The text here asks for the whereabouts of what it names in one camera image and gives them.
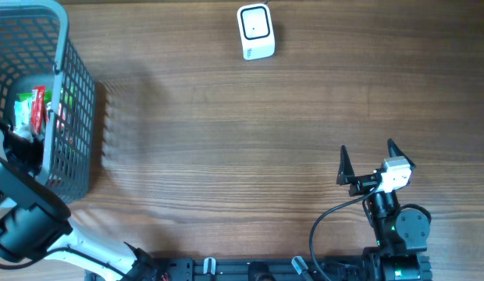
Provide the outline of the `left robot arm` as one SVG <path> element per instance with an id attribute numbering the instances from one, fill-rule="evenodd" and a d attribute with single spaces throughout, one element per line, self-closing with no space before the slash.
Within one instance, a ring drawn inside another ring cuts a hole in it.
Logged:
<path id="1" fill-rule="evenodd" d="M 104 280 L 157 278 L 157 267 L 147 252 L 81 226 L 57 195 L 9 163 L 5 146 L 10 140 L 20 142 L 0 123 L 0 201 L 9 198 L 16 203 L 0 218 L 0 269 L 19 270 L 54 260 Z"/>

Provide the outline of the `red candy bar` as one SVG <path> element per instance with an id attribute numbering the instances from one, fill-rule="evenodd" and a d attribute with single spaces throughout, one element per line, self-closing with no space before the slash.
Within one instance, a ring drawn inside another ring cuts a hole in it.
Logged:
<path id="1" fill-rule="evenodd" d="M 30 124 L 35 134 L 39 135 L 42 131 L 45 86 L 37 86 L 32 90 L 32 105 L 30 114 Z"/>

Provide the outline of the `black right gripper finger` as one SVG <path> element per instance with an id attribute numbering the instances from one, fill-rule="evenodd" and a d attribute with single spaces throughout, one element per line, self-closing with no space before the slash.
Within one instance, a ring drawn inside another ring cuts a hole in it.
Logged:
<path id="1" fill-rule="evenodd" d="M 355 182 L 356 176 L 347 152 L 347 147 L 342 145 L 340 148 L 340 165 L 338 168 L 336 183 L 338 185 L 347 185 Z"/>
<path id="2" fill-rule="evenodd" d="M 398 146 L 396 145 L 396 143 L 394 142 L 394 140 L 392 138 L 387 140 L 387 147 L 388 147 L 388 153 L 389 153 L 391 158 L 393 158 L 393 157 L 405 157 L 405 159 L 407 160 L 407 162 L 409 163 L 409 165 L 412 169 L 414 169 L 416 167 L 416 164 L 414 164 L 413 161 L 410 160 L 410 158 L 408 156 L 406 156 L 406 154 L 403 153 L 401 149 L 398 148 Z"/>

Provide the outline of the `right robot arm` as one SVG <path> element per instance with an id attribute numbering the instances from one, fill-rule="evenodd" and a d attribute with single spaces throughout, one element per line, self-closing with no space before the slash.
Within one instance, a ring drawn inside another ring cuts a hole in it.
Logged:
<path id="1" fill-rule="evenodd" d="M 336 183 L 348 185 L 372 227 L 377 245 L 361 255 L 360 280 L 430 280 L 427 250 L 432 216 L 420 205 L 401 205 L 397 191 L 410 184 L 416 164 L 391 139 L 389 157 L 371 174 L 357 176 L 347 148 L 340 149 Z"/>

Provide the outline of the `mint green wipes pack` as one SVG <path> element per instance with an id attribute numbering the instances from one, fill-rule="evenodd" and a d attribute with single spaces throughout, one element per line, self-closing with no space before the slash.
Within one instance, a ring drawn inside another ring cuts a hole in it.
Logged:
<path id="1" fill-rule="evenodd" d="M 30 123 L 31 106 L 31 98 L 24 101 L 16 101 L 14 105 L 15 126 L 13 132 L 19 137 L 27 139 L 29 142 L 34 139 Z"/>

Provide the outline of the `green snack bag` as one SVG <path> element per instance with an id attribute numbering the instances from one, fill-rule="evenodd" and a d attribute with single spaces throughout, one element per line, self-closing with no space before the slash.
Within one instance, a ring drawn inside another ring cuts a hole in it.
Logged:
<path id="1" fill-rule="evenodd" d="M 31 111 L 32 102 L 34 99 L 34 95 L 37 93 L 36 89 L 33 89 L 31 92 L 21 93 L 18 94 L 19 103 L 25 108 L 28 112 Z M 46 90 L 44 93 L 44 105 L 46 109 L 50 109 L 52 102 L 52 90 Z"/>

